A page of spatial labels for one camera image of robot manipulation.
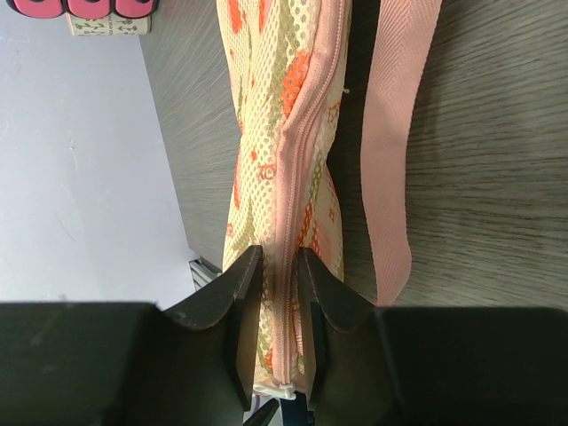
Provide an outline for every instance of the zipper teeth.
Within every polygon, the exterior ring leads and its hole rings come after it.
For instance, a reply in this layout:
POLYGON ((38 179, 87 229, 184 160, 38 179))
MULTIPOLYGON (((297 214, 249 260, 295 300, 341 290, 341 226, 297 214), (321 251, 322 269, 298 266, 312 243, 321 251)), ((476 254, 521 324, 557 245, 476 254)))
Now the zipper teeth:
MULTIPOLYGON (((300 126, 300 130, 298 132, 298 139, 300 140, 299 144, 296 144, 296 150, 294 151, 294 161, 292 165, 292 176, 297 176, 297 171, 300 169, 302 171, 304 169, 304 157, 299 155, 299 153, 304 151, 305 143, 307 136, 310 134, 310 129, 313 124, 314 115, 317 115, 318 111, 321 108, 321 104, 325 99, 325 95, 327 95, 327 89, 331 84, 334 75, 335 69, 337 68, 337 62, 339 61, 339 54, 341 53, 341 46, 342 46, 342 32, 343 32, 343 25, 341 25, 344 21, 344 10, 345 4, 344 0, 339 0, 339 11, 337 16, 337 21, 339 25, 335 32, 335 46, 334 46, 334 53, 333 59, 331 63, 331 67, 329 68, 329 73, 327 74, 326 80, 323 83, 321 89, 318 92, 316 97, 316 101, 312 104, 310 109, 308 110, 308 114, 306 116, 309 117, 309 120, 303 120, 302 125, 300 126)), ((285 240, 284 240, 284 256, 282 258, 282 269, 281 269, 281 294, 280 300, 282 303, 282 318, 279 321, 280 324, 280 347, 281 347, 281 356, 280 356, 280 368, 281 368, 281 375, 283 384, 288 384, 292 382, 292 374, 290 372, 290 319, 291 319, 291 296, 292 296, 292 285, 291 285, 291 269, 292 269, 292 260, 293 255, 290 253, 293 252, 295 249, 294 241, 295 236, 292 235, 292 231, 295 228, 294 224, 297 221, 297 214, 298 214, 298 204, 299 204, 299 191, 298 187, 301 185, 294 185, 291 188, 291 201, 288 204, 287 208, 287 216, 286 216, 286 227, 285 227, 285 240)))

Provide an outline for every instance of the white wall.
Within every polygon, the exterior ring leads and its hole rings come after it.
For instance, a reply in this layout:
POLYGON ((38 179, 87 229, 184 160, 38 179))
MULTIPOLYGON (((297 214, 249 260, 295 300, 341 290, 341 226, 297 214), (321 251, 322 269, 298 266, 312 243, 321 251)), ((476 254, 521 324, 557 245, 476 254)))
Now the white wall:
POLYGON ((193 291, 138 38, 73 38, 0 1, 0 300, 193 291))

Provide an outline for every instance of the wooden surface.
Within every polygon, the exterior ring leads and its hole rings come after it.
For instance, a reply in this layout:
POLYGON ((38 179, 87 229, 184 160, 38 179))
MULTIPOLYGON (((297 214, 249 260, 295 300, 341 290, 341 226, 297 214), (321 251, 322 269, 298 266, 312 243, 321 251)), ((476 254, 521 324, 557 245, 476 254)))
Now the wooden surface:
POLYGON ((241 140, 214 0, 166 0, 140 37, 192 250, 216 266, 241 140))
MULTIPOLYGON (((239 130, 215 2, 162 2, 141 43, 190 247, 220 264, 239 130)), ((400 304, 568 308, 567 70, 565 0, 444 1, 408 144, 414 265, 400 304)), ((346 282, 373 298, 345 111, 329 165, 346 282)))

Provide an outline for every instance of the printed pattern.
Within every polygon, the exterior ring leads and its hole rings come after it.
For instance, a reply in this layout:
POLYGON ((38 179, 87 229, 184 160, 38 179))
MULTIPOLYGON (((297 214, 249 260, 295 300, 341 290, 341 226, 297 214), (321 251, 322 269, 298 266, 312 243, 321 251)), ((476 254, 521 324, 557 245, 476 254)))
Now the printed pattern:
MULTIPOLYGON (((224 268, 251 244, 264 250, 264 288, 259 318, 255 381, 272 377, 274 219, 276 163, 282 124, 290 117, 306 76, 320 15, 320 0, 217 0, 241 147, 225 238, 224 268)), ((314 146, 311 180, 302 200, 298 247, 312 247, 327 268, 343 278, 341 214, 326 157, 335 136, 343 95, 345 54, 329 89, 314 146)), ((304 372, 297 285, 292 292, 298 353, 304 372)))
POLYGON ((113 13, 96 20, 67 13, 67 23, 73 36, 141 36, 150 31, 150 17, 131 20, 113 13))

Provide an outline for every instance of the pink zipper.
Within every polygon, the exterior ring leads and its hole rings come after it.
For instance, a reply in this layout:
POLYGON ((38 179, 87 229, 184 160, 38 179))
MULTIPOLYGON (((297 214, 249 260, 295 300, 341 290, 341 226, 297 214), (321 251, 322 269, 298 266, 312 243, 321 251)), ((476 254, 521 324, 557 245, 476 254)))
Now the pink zipper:
POLYGON ((326 99, 342 47, 346 3, 349 0, 322 0, 308 75, 298 100, 281 131, 278 148, 276 183, 276 218, 274 271, 274 345, 272 364, 274 378, 283 385, 292 383, 291 365, 296 344, 292 329, 292 264, 300 231, 300 201, 304 183, 309 178, 313 143, 321 120, 321 108, 326 99))

